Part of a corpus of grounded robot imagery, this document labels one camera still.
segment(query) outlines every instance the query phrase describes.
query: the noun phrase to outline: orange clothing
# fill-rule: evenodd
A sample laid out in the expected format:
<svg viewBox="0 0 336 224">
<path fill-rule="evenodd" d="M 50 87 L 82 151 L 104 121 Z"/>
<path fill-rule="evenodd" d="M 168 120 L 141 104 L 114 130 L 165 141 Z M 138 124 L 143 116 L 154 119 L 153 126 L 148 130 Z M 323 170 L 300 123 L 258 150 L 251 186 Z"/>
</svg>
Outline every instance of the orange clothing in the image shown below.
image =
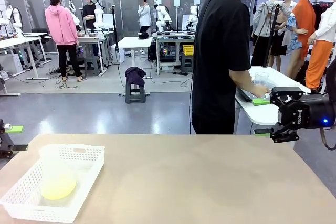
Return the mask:
<svg viewBox="0 0 336 224">
<path fill-rule="evenodd" d="M 325 40 L 316 40 L 311 52 L 309 67 L 306 73 L 307 88 L 314 90 L 319 88 L 320 81 L 331 53 L 332 44 L 333 43 Z"/>
<path fill-rule="evenodd" d="M 298 23 L 298 28 L 308 30 L 306 35 L 299 34 L 299 41 L 302 43 L 301 59 L 304 59 L 308 54 L 308 39 L 313 33 L 315 33 L 316 15 L 309 0 L 300 0 L 293 9 L 293 14 L 295 15 L 295 19 Z"/>
</svg>

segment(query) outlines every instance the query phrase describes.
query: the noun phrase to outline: sandal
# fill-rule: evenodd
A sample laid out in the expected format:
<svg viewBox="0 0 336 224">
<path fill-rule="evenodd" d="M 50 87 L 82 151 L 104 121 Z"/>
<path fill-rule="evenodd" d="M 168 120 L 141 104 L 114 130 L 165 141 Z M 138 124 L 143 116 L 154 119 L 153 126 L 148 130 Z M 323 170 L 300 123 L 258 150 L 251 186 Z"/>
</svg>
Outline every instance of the sandal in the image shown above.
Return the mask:
<svg viewBox="0 0 336 224">
<path fill-rule="evenodd" d="M 84 76 L 80 76 L 80 77 L 77 78 L 78 82 L 85 81 L 85 80 L 87 80 L 87 78 L 84 77 Z"/>
</svg>

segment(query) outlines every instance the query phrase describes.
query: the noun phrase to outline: black t-shirt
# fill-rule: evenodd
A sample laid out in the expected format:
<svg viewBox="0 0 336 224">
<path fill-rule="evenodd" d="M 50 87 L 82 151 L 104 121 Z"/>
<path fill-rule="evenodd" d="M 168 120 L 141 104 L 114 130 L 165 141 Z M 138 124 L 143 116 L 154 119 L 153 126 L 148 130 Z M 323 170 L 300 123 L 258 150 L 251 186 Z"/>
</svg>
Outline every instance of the black t-shirt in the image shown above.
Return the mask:
<svg viewBox="0 0 336 224">
<path fill-rule="evenodd" d="M 197 116 L 221 120 L 235 115 L 236 85 L 229 69 L 251 68 L 249 34 L 249 10 L 240 0 L 206 0 L 195 38 L 192 108 Z"/>
<path fill-rule="evenodd" d="M 88 15 L 94 15 L 94 11 L 96 10 L 96 5 L 85 5 L 83 7 L 83 18 Z M 87 29 L 95 29 L 93 23 L 96 22 L 96 19 L 90 19 L 86 21 L 86 28 Z"/>
</svg>

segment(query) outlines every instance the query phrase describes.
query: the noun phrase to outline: black chair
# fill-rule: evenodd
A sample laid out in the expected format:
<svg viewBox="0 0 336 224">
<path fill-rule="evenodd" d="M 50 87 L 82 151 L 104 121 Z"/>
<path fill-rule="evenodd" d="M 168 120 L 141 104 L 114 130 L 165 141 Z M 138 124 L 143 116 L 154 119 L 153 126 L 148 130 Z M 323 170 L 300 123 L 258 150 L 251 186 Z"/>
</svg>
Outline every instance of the black chair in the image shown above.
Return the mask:
<svg viewBox="0 0 336 224">
<path fill-rule="evenodd" d="M 46 28 L 33 28 L 31 30 L 32 30 L 31 33 L 33 33 L 33 34 L 45 33 L 45 35 L 41 36 L 41 42 L 42 42 L 42 44 L 46 44 L 46 43 L 48 43 L 50 41 L 50 39 L 45 38 L 45 36 L 48 36 L 48 29 L 46 29 Z M 34 45 L 35 46 L 39 45 L 39 42 L 38 41 L 34 41 Z"/>
</svg>

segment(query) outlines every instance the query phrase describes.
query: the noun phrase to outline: person in pink hoodie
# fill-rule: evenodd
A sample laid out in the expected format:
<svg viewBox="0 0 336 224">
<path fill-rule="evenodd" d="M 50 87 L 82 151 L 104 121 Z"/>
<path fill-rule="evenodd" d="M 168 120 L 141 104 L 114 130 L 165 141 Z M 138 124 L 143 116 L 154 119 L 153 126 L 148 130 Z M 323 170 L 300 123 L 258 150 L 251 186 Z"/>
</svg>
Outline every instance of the person in pink hoodie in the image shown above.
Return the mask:
<svg viewBox="0 0 336 224">
<path fill-rule="evenodd" d="M 86 77 L 80 72 L 77 60 L 77 47 L 79 46 L 76 25 L 69 9 L 61 6 L 62 0 L 50 0 L 50 6 L 46 9 L 45 15 L 52 39 L 56 43 L 59 54 L 59 69 L 62 74 L 62 81 L 66 82 L 67 77 L 67 52 L 72 63 L 77 81 L 84 81 Z"/>
</svg>

